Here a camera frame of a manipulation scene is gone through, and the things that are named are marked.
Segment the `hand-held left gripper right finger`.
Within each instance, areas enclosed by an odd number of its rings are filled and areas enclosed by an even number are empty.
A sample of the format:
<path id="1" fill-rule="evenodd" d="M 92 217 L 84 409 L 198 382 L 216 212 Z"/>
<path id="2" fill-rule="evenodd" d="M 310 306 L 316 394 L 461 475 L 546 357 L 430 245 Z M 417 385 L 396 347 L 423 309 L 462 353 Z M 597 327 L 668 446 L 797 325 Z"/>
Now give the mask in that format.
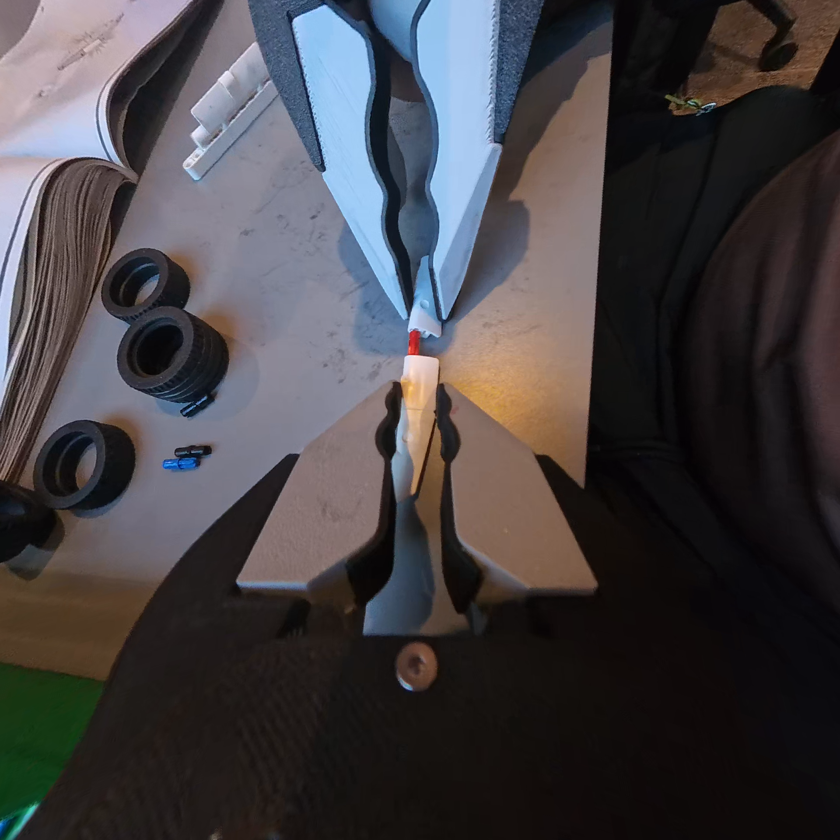
<path id="1" fill-rule="evenodd" d="M 442 565 L 458 614 L 598 583 L 529 446 L 449 384 L 437 388 Z"/>

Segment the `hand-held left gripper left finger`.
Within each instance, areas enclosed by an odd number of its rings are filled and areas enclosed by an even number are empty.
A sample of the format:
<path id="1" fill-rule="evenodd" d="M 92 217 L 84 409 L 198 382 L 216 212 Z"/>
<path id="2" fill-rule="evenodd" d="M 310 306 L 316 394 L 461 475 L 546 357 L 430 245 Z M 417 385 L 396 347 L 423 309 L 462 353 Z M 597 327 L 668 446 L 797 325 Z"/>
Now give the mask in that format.
<path id="1" fill-rule="evenodd" d="M 244 592 L 364 607 L 388 582 L 402 388 L 385 383 L 302 451 L 237 578 Z"/>

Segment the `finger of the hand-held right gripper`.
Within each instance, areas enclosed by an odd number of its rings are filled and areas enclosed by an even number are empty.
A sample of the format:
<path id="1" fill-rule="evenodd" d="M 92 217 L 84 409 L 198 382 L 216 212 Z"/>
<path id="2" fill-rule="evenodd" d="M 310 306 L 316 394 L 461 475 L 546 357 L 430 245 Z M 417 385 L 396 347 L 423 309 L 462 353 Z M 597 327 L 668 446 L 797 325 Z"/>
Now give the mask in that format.
<path id="1" fill-rule="evenodd" d="M 391 71 L 365 22 L 341 7 L 292 19 L 322 155 L 322 178 L 397 314 L 413 305 L 411 261 L 399 229 L 400 187 L 389 159 Z"/>
<path id="2" fill-rule="evenodd" d="M 495 179 L 500 3 L 430 1 L 412 24 L 413 67 L 433 119 L 426 192 L 436 218 L 429 256 L 439 317 L 464 284 Z"/>

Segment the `white stepped brick assembly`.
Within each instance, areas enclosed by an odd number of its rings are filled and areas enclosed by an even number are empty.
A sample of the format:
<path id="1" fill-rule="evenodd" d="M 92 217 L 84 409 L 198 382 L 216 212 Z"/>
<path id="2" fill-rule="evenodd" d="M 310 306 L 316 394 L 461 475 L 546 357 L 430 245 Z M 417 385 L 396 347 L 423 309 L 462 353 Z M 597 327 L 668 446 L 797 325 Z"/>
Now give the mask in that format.
<path id="1" fill-rule="evenodd" d="M 192 108 L 195 148 L 183 162 L 185 173 L 200 181 L 277 95 L 259 45 L 253 43 Z"/>

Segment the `white toy brick piece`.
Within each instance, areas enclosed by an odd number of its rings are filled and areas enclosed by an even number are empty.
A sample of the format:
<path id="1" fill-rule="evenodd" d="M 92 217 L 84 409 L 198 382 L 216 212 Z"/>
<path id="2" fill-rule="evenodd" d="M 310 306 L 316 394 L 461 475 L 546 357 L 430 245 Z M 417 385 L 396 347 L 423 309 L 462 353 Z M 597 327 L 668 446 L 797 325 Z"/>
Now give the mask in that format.
<path id="1" fill-rule="evenodd" d="M 392 478 L 397 503 L 415 497 L 421 488 L 435 425 L 433 409 L 412 408 L 406 399 L 402 399 L 400 420 L 395 433 L 395 453 L 392 457 Z"/>
<path id="2" fill-rule="evenodd" d="M 423 339 L 439 339 L 443 326 L 435 305 L 429 255 L 424 255 L 419 262 L 413 294 L 413 307 L 407 324 L 408 332 L 418 332 Z"/>

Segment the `green plastic bin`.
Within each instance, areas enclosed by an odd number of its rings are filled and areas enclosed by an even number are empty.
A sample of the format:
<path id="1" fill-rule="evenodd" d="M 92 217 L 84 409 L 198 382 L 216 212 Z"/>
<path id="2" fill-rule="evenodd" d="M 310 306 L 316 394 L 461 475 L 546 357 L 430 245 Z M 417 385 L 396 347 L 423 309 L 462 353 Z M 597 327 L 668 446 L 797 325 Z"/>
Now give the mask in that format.
<path id="1" fill-rule="evenodd" d="M 102 694 L 99 680 L 1 665 L 1 838 L 16 838 L 58 781 Z"/>

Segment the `grey desk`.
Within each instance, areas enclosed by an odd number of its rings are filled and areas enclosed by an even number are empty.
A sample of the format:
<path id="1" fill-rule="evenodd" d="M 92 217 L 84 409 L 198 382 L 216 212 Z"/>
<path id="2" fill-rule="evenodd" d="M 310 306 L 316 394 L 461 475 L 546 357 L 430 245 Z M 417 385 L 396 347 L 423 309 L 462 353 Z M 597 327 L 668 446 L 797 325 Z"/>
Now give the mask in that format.
<path id="1" fill-rule="evenodd" d="M 229 341 L 216 402 L 194 419 L 131 390 L 124 327 L 95 300 L 40 439 L 77 419 L 136 446 L 132 481 L 99 511 L 62 512 L 42 549 L 2 565 L 15 635 L 123 639 L 204 531 L 403 368 L 406 326 L 274 101 L 201 182 L 179 172 L 189 109 L 249 42 L 226 2 L 150 162 L 114 256 L 163 250 L 192 281 L 191 311 Z M 518 97 L 465 287 L 433 342 L 444 381 L 583 484 L 592 377 L 613 10 L 588 3 L 545 41 Z M 175 448 L 211 445 L 191 471 Z"/>

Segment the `black rubber toy tire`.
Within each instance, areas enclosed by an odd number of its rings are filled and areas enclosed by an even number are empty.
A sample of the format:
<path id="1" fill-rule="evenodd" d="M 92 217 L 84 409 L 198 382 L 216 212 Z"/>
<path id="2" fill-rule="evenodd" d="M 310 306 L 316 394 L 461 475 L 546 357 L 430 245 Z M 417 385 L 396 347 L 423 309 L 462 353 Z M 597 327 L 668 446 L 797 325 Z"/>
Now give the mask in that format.
<path id="1" fill-rule="evenodd" d="M 156 248 L 137 248 L 117 260 L 101 284 L 101 302 L 116 319 L 133 323 L 157 308 L 183 309 L 190 296 L 184 269 Z"/>
<path id="2" fill-rule="evenodd" d="M 96 461 L 84 484 L 77 468 L 85 450 L 93 448 Z M 120 427 L 80 419 L 59 427 L 36 457 L 35 494 L 56 510 L 91 511 L 115 501 L 131 481 L 135 449 Z"/>
<path id="3" fill-rule="evenodd" d="M 228 360 L 222 334 L 176 307 L 155 308 L 133 322 L 117 353 L 126 385 L 170 403 L 193 403 L 212 392 Z"/>
<path id="4" fill-rule="evenodd" d="M 58 517 L 33 490 L 1 481 L 1 563 L 27 547 L 40 548 L 56 527 Z"/>

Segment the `person's legs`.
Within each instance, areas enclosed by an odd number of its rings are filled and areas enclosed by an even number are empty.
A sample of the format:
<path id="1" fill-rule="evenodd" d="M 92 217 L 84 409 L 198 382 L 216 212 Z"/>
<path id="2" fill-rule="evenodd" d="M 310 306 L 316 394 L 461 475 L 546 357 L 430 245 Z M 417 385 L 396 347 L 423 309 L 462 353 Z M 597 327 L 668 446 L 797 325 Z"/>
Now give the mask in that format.
<path id="1" fill-rule="evenodd" d="M 722 2 L 616 2 L 587 476 L 623 487 L 731 609 L 793 658 L 838 661 L 838 614 L 759 558 L 690 456 L 681 398 L 690 305 L 746 205 L 838 132 L 831 93 L 769 87 L 707 113 L 665 103 Z"/>

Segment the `open instruction book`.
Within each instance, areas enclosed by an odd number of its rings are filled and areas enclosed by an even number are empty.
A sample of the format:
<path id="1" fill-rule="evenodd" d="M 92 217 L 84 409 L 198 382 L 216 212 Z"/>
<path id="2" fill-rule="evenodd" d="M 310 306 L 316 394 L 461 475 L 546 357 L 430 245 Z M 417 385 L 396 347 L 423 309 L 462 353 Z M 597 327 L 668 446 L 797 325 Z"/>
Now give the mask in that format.
<path id="1" fill-rule="evenodd" d="M 2 58 L 2 479 L 35 446 L 135 185 L 132 100 L 204 2 L 39 2 Z"/>

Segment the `person's torso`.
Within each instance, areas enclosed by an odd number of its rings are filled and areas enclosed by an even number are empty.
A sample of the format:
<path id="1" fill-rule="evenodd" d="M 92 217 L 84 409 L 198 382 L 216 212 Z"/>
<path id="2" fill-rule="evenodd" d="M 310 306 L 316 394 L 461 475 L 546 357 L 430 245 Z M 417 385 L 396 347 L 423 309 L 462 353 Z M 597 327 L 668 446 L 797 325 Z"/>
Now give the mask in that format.
<path id="1" fill-rule="evenodd" d="M 735 218 L 684 339 L 703 483 L 761 560 L 838 614 L 839 132 Z"/>

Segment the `black office chair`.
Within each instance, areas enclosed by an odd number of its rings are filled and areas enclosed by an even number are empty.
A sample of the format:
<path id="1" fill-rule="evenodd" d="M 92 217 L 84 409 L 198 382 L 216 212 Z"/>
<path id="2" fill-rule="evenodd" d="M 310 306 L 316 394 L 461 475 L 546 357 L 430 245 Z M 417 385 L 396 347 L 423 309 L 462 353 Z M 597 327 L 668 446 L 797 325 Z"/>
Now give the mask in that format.
<path id="1" fill-rule="evenodd" d="M 783 1 L 727 1 L 724 7 L 747 4 L 754 13 L 764 18 L 773 27 L 772 36 L 764 43 L 757 59 L 751 59 L 735 48 L 727 46 L 715 35 L 710 38 L 711 48 L 723 58 L 730 59 L 741 67 L 755 67 L 759 72 L 768 73 L 781 70 L 795 57 L 799 48 L 793 37 L 797 16 Z"/>

